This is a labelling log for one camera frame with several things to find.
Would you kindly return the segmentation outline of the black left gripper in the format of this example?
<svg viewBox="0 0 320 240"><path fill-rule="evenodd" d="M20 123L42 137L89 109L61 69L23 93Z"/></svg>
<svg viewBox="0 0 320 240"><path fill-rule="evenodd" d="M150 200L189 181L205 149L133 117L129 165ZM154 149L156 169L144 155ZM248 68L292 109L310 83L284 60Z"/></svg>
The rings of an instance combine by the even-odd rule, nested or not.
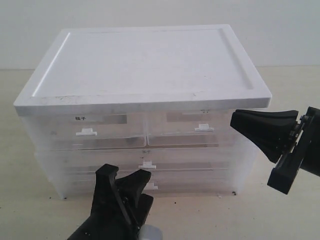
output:
<svg viewBox="0 0 320 240"><path fill-rule="evenodd" d="M117 166L105 164L95 172L90 216L69 240L163 239L159 228L145 224L154 198L142 192L152 173L139 169L116 179L118 170Z"/></svg>

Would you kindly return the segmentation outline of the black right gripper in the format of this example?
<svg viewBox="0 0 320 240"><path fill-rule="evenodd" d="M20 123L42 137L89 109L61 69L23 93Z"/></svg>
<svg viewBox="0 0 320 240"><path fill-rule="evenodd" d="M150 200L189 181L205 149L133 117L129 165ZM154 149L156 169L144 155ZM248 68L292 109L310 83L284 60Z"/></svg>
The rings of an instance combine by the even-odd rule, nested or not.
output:
<svg viewBox="0 0 320 240"><path fill-rule="evenodd" d="M254 143L276 166L272 169L267 185L288 194L300 169L320 175L320 110L309 107L300 119L301 135L294 142L290 135L296 124L297 110L263 112L237 109L230 126Z"/></svg>

